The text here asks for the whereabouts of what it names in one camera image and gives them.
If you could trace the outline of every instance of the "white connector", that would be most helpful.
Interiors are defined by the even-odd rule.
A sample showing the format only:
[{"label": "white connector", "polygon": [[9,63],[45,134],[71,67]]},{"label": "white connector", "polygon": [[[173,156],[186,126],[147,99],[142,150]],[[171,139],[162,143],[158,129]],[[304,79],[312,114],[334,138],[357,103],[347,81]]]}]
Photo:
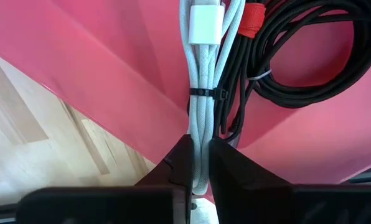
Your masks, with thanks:
[{"label": "white connector", "polygon": [[189,44],[220,45],[224,7],[218,0],[195,0],[190,10]]}]

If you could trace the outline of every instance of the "white cable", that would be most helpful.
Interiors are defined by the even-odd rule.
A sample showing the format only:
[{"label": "white cable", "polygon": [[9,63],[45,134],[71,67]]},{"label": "white cable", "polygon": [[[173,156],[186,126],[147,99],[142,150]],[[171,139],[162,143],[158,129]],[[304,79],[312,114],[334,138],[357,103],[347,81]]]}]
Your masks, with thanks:
[{"label": "white cable", "polygon": [[[218,45],[195,45],[189,44],[189,14],[191,0],[180,0],[180,30],[184,53],[190,74],[191,88],[214,89],[223,72],[225,62],[233,44],[238,26],[241,21],[245,0],[232,0],[224,15],[222,37],[227,29],[219,60]],[[206,96],[190,97],[190,121],[188,132],[194,141],[194,181],[193,193],[203,195],[207,191],[209,182],[209,150],[208,144],[213,136],[214,128],[214,99]]]}]

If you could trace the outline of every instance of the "pink backdrop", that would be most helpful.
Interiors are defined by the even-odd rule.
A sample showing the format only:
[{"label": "pink backdrop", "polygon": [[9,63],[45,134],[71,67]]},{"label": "pink backdrop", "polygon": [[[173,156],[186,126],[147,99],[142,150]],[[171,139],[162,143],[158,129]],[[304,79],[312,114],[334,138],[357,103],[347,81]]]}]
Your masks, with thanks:
[{"label": "pink backdrop", "polygon": [[[0,0],[0,56],[153,162],[187,131],[188,72],[178,1]],[[307,85],[344,66],[352,24],[301,29],[272,61]],[[303,109],[256,93],[240,151],[294,183],[338,183],[371,167],[371,69],[352,88]]]}]

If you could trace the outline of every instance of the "light wood surface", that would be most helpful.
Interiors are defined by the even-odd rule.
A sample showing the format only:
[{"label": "light wood surface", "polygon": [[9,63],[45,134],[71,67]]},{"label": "light wood surface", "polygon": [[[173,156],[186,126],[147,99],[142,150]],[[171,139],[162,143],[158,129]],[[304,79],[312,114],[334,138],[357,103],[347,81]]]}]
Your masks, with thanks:
[{"label": "light wood surface", "polygon": [[153,167],[0,58],[0,205],[47,186],[133,185]]}]

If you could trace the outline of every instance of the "black zip tie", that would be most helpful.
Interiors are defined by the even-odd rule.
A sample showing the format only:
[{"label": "black zip tie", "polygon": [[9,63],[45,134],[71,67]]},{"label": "black zip tie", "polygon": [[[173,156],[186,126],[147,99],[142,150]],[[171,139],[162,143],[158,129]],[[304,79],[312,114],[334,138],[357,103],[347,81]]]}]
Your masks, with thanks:
[{"label": "black zip tie", "polygon": [[228,92],[221,88],[214,88],[213,90],[190,88],[190,95],[212,97],[214,100],[225,100],[227,99]]}]

